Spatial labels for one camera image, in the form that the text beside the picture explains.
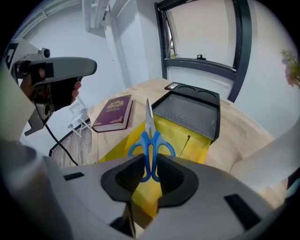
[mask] blue scissors handle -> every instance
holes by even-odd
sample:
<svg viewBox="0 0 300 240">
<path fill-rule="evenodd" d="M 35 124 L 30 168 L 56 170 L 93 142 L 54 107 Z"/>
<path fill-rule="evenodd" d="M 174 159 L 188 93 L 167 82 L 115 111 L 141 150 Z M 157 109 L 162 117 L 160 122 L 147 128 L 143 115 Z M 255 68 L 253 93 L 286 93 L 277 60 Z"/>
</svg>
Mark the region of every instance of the blue scissors handle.
<svg viewBox="0 0 300 240">
<path fill-rule="evenodd" d="M 128 156 L 131 156 L 134 149 L 137 146 L 142 146 L 142 148 L 143 148 L 144 156 L 145 156 L 146 177 L 142 178 L 141 182 L 146 182 L 151 177 L 151 169 L 150 169 L 150 161 L 149 161 L 149 145 L 150 144 L 151 144 L 151 140 L 148 137 L 148 134 L 144 131 L 144 132 L 142 132 L 139 141 L 134 143 L 128 151 Z"/>
<path fill-rule="evenodd" d="M 172 147 L 172 145 L 170 143 L 168 143 L 167 141 L 165 141 L 161 137 L 160 132 L 158 132 L 158 131 L 155 131 L 155 133 L 153 135 L 152 145 L 153 145 L 153 160 L 152 160 L 152 172 L 151 172 L 151 175 L 152 175 L 152 178 L 154 179 L 154 181 L 159 182 L 159 178 L 155 174 L 155 172 L 156 172 L 156 166 L 157 166 L 157 155 L 158 155 L 158 148 L 159 148 L 159 146 L 161 146 L 161 145 L 166 146 L 169 149 L 169 151 L 171 153 L 171 156 L 175 157 L 176 155 L 175 155 L 175 150 Z"/>
</svg>

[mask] purple book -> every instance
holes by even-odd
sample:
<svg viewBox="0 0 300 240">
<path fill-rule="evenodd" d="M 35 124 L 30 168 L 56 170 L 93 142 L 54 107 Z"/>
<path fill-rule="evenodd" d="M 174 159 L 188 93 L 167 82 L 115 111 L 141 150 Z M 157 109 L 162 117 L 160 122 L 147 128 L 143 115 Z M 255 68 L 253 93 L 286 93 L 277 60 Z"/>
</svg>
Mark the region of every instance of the purple book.
<svg viewBox="0 0 300 240">
<path fill-rule="evenodd" d="M 131 95 L 110 99 L 96 118 L 93 130 L 99 133 L 126 129 L 131 105 Z"/>
</svg>

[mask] black baseboard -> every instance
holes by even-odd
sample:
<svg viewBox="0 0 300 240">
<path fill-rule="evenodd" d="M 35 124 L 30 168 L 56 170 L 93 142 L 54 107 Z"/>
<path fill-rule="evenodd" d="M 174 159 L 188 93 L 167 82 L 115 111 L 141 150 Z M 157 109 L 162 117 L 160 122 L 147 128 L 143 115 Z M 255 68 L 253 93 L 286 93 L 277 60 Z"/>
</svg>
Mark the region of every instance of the black baseboard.
<svg viewBox="0 0 300 240">
<path fill-rule="evenodd" d="M 88 118 L 86 121 L 85 121 L 87 124 L 90 123 L 90 119 Z M 75 130 L 78 130 L 80 128 L 80 124 L 75 127 Z M 70 132 L 68 132 L 65 136 L 63 136 L 59 142 L 62 143 L 67 137 L 69 137 L 71 134 L 73 133 L 73 131 L 71 130 Z M 52 155 L 52 151 L 58 146 L 58 143 L 56 143 L 49 151 L 49 156 L 51 157 Z"/>
</svg>

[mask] black cable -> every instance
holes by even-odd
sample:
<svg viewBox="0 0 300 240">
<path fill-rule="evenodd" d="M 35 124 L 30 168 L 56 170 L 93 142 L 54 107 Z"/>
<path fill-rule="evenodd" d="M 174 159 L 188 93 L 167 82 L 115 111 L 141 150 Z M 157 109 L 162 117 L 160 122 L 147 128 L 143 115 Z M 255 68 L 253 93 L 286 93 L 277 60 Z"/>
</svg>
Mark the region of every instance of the black cable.
<svg viewBox="0 0 300 240">
<path fill-rule="evenodd" d="M 71 155 L 69 154 L 69 152 L 67 151 L 67 149 L 65 149 L 65 147 L 64 147 L 64 146 L 56 139 L 56 137 L 53 135 L 53 133 L 51 132 L 51 130 L 50 130 L 50 128 L 48 127 L 47 124 L 45 124 L 45 127 L 46 127 L 46 129 L 48 130 L 48 132 L 50 133 L 51 137 L 53 137 L 53 139 L 57 142 L 57 144 L 58 144 L 59 146 L 61 146 L 61 148 L 67 153 L 67 155 L 69 156 L 69 158 L 71 159 L 71 161 L 72 161 L 76 166 L 78 166 L 78 163 L 76 163 L 76 162 L 74 161 L 74 159 L 71 157 Z"/>
</svg>

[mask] wooden table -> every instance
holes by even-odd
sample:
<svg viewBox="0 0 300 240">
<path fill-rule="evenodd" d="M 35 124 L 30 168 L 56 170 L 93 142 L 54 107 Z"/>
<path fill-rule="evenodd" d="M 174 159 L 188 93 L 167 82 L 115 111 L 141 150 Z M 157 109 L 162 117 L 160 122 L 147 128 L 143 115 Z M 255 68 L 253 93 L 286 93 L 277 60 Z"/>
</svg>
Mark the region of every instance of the wooden table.
<svg viewBox="0 0 300 240">
<path fill-rule="evenodd" d="M 88 163 L 93 164 L 100 160 L 139 126 L 145 120 L 146 99 L 149 98 L 150 102 L 154 103 L 168 92 L 164 87 L 169 83 L 166 79 L 145 81 L 124 89 L 91 107 L 88 115 L 91 123 L 93 123 L 109 99 L 131 94 L 134 100 L 126 130 L 99 134 L 92 131 L 92 149 Z M 221 100 L 220 136 L 210 146 L 205 164 L 229 173 L 234 163 L 256 152 L 272 140 L 273 137 L 265 129 L 239 111 L 232 102 Z M 285 180 L 259 191 L 259 194 L 276 208 L 284 201 L 286 184 Z"/>
</svg>

